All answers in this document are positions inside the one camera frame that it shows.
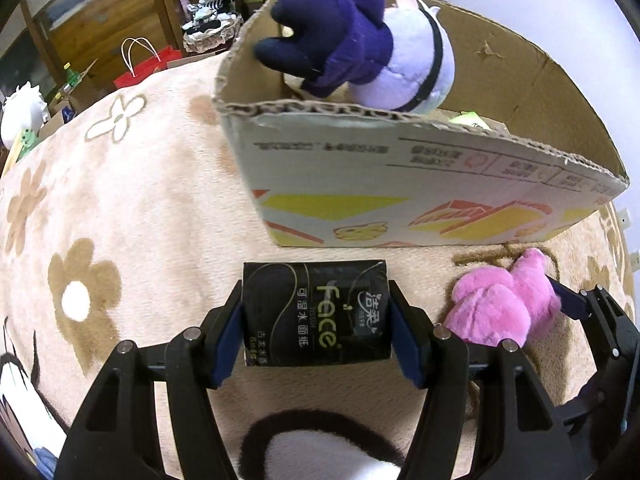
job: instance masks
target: white bag handle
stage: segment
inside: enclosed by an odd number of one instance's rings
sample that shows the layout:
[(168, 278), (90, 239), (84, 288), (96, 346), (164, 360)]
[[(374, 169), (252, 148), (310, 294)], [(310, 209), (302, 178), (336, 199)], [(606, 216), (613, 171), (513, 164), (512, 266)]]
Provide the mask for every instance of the white bag handle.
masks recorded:
[[(129, 40), (131, 40), (131, 44), (129, 45), (129, 49), (127, 50), (127, 57), (125, 57), (124, 56), (124, 46), (127, 43), (127, 41), (129, 41)], [(141, 40), (142, 41), (146, 41), (146, 44), (148, 44), (148, 46), (146, 46), (144, 43), (141, 43)], [(133, 77), (136, 76), (136, 73), (133, 70), (133, 65), (131, 63), (131, 47), (134, 45), (134, 43), (137, 43), (140, 46), (145, 47), (149, 52), (151, 52), (154, 56), (156, 56), (158, 61), (161, 60), (160, 56), (158, 56), (158, 53), (154, 49), (154, 46), (151, 44), (151, 42), (147, 38), (127, 38), (126, 40), (124, 40), (122, 42), (122, 45), (120, 46), (120, 53), (122, 54), (122, 60), (124, 61), (124, 64), (127, 66), (127, 68), (129, 69), (129, 72), (131, 72), (131, 75)]]

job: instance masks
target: beige rug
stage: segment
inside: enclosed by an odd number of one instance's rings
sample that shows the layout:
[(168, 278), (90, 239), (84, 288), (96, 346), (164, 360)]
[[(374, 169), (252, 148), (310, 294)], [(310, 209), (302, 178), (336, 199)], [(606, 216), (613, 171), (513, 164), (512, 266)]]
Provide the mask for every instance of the beige rug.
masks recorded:
[[(71, 423), (101, 363), (121, 339), (169, 341), (220, 306), (245, 261), (384, 258), (390, 278), (433, 320), (454, 281), (482, 264), (508, 265), (521, 246), (283, 249), (252, 207), (210, 104), (220, 60), (158, 73), (119, 90), (39, 145), (0, 181), (0, 314), (40, 392)], [(632, 277), (612, 207), (539, 246), (548, 273), (573, 288), (606, 287), (634, 312)], [(594, 371), (580, 325), (561, 320), (527, 349), (552, 400)], [(158, 395), (167, 472), (179, 475), (166, 399)], [(250, 426), (283, 410), (320, 409), (366, 426), (400, 454), (424, 392), (395, 360), (331, 368), (245, 368), (212, 392), (233, 460)], [(468, 468), (474, 421), (457, 474)]]

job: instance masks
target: cardboard box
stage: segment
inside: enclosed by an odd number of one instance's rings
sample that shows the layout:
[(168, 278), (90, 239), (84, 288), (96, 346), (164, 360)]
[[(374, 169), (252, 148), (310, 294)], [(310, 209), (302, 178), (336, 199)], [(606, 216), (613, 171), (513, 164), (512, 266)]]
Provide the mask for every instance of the cardboard box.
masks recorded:
[(60, 126), (65, 124), (65, 120), (62, 117), (62, 111), (55, 114), (52, 118), (49, 119), (46, 123), (44, 123), (38, 132), (38, 138), (40, 140), (47, 139), (52, 136)]
[(189, 57), (183, 57), (182, 59), (174, 59), (173, 61), (167, 62), (166, 67), (167, 69), (176, 68), (177, 66), (186, 65), (187, 63), (193, 63), (195, 61), (207, 59), (207, 57), (216, 56), (217, 54), (220, 54), (220, 52), (219, 51), (207, 52), (205, 54), (198, 54), (197, 56), (189, 56)]
[(52, 104), (49, 105), (49, 114), (51, 115), (51, 117), (53, 117), (58, 112), (62, 111), (62, 108), (64, 108), (65, 106), (68, 106), (69, 108), (73, 109), (71, 103), (69, 102), (69, 99), (65, 98), (58, 102), (53, 102)]
[(223, 61), (216, 107), (280, 245), (539, 242), (628, 187), (609, 134), (574, 83), (505, 27), (425, 0), (441, 7), (456, 56), (442, 108), (472, 110), (508, 128), (489, 131), (295, 99), (282, 74), (253, 53), (258, 40), (280, 34), (270, 17), (275, 1), (246, 24)]
[(67, 99), (71, 103), (73, 110), (79, 114), (98, 102), (98, 91), (91, 80), (83, 74), (82, 81), (72, 89)]

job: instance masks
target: green bottle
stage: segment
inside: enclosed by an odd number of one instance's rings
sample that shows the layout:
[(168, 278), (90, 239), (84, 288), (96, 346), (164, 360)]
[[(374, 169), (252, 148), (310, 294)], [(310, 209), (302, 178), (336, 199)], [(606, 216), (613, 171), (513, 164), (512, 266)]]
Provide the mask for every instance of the green bottle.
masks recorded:
[(71, 88), (75, 88), (75, 86), (80, 82), (80, 74), (71, 68), (71, 63), (67, 63), (65, 65), (66, 71), (66, 82), (71, 85)]

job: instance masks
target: pink plush toy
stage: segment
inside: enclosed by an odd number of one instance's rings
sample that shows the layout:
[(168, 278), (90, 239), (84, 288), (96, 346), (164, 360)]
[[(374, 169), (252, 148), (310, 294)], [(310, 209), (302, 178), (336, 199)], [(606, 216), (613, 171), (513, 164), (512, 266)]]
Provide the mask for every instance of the pink plush toy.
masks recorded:
[(501, 267), (472, 270), (453, 288), (456, 306), (444, 325), (464, 341), (498, 346), (513, 339), (521, 347), (546, 335), (560, 310), (545, 274), (545, 257), (527, 249), (511, 271)]

